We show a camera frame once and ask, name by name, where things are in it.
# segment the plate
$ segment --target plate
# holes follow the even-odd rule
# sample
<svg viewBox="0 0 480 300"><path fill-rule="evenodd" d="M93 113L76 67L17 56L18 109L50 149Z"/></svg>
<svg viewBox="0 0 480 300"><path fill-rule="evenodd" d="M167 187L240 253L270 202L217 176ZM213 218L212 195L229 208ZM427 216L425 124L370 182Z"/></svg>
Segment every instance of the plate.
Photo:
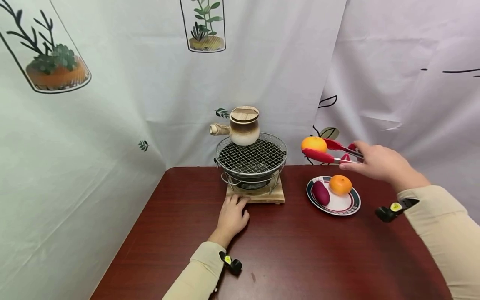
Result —
<svg viewBox="0 0 480 300"><path fill-rule="evenodd" d="M308 182L307 196L310 202L312 202L313 205L315 205L318 209L335 216L350 216L356 213L360 209L361 205L360 196L357 190L352 188L352 190L345 196L335 195L328 187L328 183L330 182L331 178L332 176L319 176ZM330 193L330 203L327 206L319 204L312 194L313 184L317 181L322 181Z"/></svg>

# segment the purple sweet potato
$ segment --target purple sweet potato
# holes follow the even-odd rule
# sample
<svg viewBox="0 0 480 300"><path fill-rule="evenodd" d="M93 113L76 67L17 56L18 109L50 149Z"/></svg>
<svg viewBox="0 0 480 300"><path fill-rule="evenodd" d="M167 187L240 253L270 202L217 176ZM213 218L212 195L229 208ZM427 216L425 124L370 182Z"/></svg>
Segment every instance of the purple sweet potato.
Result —
<svg viewBox="0 0 480 300"><path fill-rule="evenodd" d="M317 181L313 184L312 194L320 205L326 206L330 203L330 193L323 182Z"/></svg>

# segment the grill grate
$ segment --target grill grate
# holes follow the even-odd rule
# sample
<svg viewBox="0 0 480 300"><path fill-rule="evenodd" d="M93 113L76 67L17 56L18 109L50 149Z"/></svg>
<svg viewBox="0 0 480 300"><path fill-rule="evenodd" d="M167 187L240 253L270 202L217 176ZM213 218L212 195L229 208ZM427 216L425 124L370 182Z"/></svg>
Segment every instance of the grill grate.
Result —
<svg viewBox="0 0 480 300"><path fill-rule="evenodd" d="M241 175L261 175L274 171L287 159L287 146L274 135L261 132L249 146L238 146L230 138L216 148L216 158L225 170Z"/></svg>

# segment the wooden board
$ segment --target wooden board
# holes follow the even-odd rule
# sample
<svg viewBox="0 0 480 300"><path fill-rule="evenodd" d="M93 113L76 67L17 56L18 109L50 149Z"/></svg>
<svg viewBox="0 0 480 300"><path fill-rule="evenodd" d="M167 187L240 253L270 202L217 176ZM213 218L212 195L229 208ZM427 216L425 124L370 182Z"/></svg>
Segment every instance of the wooden board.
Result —
<svg viewBox="0 0 480 300"><path fill-rule="evenodd" d="M230 185L227 185L227 196L231 196L233 194L242 194L245 196L249 196L251 198L248 203L275 203L275 204L280 204L280 203L285 203L285 197L283 195L283 187L282 187L282 180L279 178L278 179L278 185L277 187L273 190L272 193L270 192L270 187L273 187L275 184L274 180L271 180L270 183L257 190L244 190L241 188L238 188L236 186L232 187Z"/></svg>

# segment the black wrist strap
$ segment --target black wrist strap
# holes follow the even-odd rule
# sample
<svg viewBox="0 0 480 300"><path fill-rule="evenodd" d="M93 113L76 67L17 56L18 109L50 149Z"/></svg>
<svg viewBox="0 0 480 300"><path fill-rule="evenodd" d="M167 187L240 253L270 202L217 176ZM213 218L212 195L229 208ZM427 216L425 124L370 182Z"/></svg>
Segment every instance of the black wrist strap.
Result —
<svg viewBox="0 0 480 300"><path fill-rule="evenodd" d="M218 254L220 255L220 258L223 261L223 265L227 267L230 273L232 273L235 276L240 275L242 264L238 259L234 259L232 261L232 258L223 251L220 251Z"/></svg>
<svg viewBox="0 0 480 300"><path fill-rule="evenodd" d="M404 198L393 202L390 207L381 206L375 210L375 214L384 222L392 222L404 211L420 202L415 198Z"/></svg>

